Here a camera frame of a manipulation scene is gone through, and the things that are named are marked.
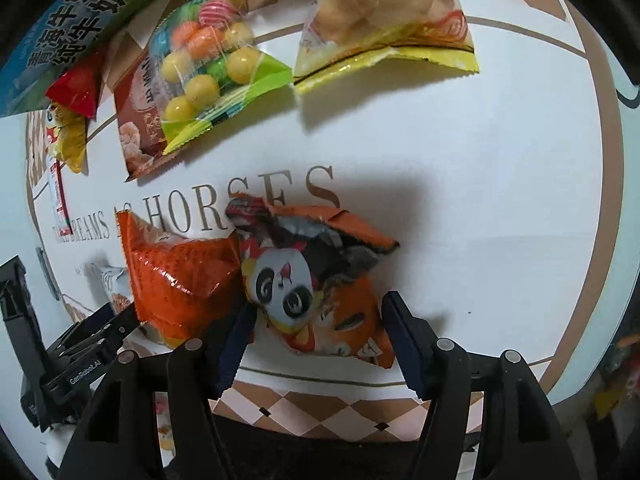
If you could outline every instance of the panda eye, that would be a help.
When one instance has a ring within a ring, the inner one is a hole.
[[[269,303],[273,294],[273,269],[263,269],[255,280],[255,295],[260,303]]]
[[[284,313],[295,319],[303,316],[311,307],[313,297],[308,288],[297,286],[282,300],[282,308]]]

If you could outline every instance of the yellow candy wrapper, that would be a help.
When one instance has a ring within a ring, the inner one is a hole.
[[[47,153],[74,173],[82,171],[86,151],[86,119],[58,103],[47,108],[47,137],[54,139]]]
[[[304,94],[386,58],[479,71],[458,0],[317,0],[302,33],[294,84]]]

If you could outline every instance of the panda face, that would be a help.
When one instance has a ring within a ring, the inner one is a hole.
[[[284,333],[298,332],[313,311],[311,273],[297,249],[272,249],[261,254],[249,276],[247,291]]]

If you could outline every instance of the orange gumball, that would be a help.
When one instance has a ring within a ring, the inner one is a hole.
[[[187,51],[193,59],[216,57],[222,52],[224,33],[213,27],[204,27],[190,37]]]
[[[171,33],[171,50],[178,50],[189,41],[189,38],[200,30],[198,22],[183,22]]]

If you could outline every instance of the yellow package edge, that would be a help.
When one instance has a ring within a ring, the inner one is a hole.
[[[421,59],[430,63],[457,68],[463,72],[480,72],[476,54],[466,50],[437,46],[386,46],[377,50],[361,52],[311,75],[298,78],[294,82],[296,92],[304,95],[317,85],[331,81],[348,72],[374,66],[383,59]]]

